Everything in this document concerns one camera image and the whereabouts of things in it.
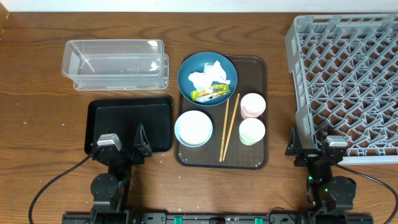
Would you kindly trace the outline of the green white cup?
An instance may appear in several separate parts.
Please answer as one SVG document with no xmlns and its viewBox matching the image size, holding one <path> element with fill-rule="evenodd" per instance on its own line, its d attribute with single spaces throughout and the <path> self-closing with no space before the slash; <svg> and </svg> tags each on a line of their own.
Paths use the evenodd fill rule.
<svg viewBox="0 0 398 224">
<path fill-rule="evenodd" d="M 264 123 L 257 118 L 244 119 L 239 125 L 239 139 L 246 146 L 251 146 L 262 140 L 265 133 Z"/>
</svg>

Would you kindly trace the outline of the light blue rice bowl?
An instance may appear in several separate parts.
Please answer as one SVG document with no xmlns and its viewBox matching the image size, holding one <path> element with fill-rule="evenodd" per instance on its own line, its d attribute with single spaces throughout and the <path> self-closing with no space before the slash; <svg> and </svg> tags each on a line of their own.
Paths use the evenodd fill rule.
<svg viewBox="0 0 398 224">
<path fill-rule="evenodd" d="M 187 147 L 199 147 L 211 138 L 213 124 L 205 113 L 191 110 L 177 118 L 174 132 L 179 143 Z"/>
</svg>

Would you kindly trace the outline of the pink white cup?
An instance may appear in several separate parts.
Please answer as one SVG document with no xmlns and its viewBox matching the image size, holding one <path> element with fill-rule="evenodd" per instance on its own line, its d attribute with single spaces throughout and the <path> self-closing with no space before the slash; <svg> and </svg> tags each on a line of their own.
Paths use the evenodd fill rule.
<svg viewBox="0 0 398 224">
<path fill-rule="evenodd" d="M 240 108 L 243 119 L 258 118 L 266 109 L 266 101 L 260 94 L 248 93 L 243 96 Z"/>
</svg>

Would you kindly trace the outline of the yellow green snack wrapper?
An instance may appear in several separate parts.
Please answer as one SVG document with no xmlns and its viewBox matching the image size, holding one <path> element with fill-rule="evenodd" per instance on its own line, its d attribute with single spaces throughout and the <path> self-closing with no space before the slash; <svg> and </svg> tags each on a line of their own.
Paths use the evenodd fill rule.
<svg viewBox="0 0 398 224">
<path fill-rule="evenodd" d="M 190 93 L 191 100 L 197 103 L 205 103 L 223 95 L 231 93 L 227 84 L 213 84 L 203 90 L 195 90 Z"/>
</svg>

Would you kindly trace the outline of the dark blue plate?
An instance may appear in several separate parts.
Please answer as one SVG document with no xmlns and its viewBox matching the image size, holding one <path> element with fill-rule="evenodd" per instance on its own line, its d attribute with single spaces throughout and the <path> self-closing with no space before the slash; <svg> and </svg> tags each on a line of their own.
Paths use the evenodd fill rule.
<svg viewBox="0 0 398 224">
<path fill-rule="evenodd" d="M 229 84 L 230 93 L 204 103 L 193 101 L 190 94 L 195 90 L 195 87 L 188 79 L 189 74 L 193 72 L 203 72 L 206 63 L 213 64 L 216 61 L 220 62 L 222 69 L 226 72 L 226 79 L 231 81 Z M 224 55 L 216 52 L 200 52 L 189 56 L 181 64 L 177 75 L 177 84 L 181 94 L 189 102 L 198 106 L 211 107 L 224 103 L 234 94 L 238 85 L 238 73 L 232 61 Z"/>
</svg>

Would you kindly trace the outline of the white tissue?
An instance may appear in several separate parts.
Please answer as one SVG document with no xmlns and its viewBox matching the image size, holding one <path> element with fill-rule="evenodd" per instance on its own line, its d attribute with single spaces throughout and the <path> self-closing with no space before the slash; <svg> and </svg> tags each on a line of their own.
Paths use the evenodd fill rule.
<svg viewBox="0 0 398 224">
<path fill-rule="evenodd" d="M 212 86 L 213 82 L 226 85 L 231 82 L 226 79 L 226 72 L 218 60 L 213 64 L 205 63 L 203 72 L 193 72 L 189 74 L 188 79 L 193 83 L 196 90 L 207 89 Z"/>
</svg>

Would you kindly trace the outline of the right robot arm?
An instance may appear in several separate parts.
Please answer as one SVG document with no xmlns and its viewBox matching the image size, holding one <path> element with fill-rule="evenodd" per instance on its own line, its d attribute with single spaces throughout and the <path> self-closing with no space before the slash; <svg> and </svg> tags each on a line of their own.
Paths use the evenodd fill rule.
<svg viewBox="0 0 398 224">
<path fill-rule="evenodd" d="M 327 136 L 318 148 L 305 148 L 297 128 L 292 128 L 285 155 L 295 157 L 294 166 L 307 168 L 307 200 L 313 203 L 313 208 L 298 215 L 295 223 L 348 223 L 346 212 L 353 209 L 356 182 L 332 173 L 347 146 L 343 136 Z"/>
</svg>

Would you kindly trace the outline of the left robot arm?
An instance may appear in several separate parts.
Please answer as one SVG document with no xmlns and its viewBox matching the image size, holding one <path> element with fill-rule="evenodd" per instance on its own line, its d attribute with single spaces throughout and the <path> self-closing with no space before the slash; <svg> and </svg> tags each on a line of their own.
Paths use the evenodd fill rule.
<svg viewBox="0 0 398 224">
<path fill-rule="evenodd" d="M 93 208 L 89 223 L 140 223 L 140 215 L 127 205 L 131 184 L 131 167 L 141 165 L 152 155 L 144 125 L 139 124 L 131 147 L 123 146 L 115 133 L 102 134 L 92 147 L 89 156 L 108 167 L 91 183 Z"/>
</svg>

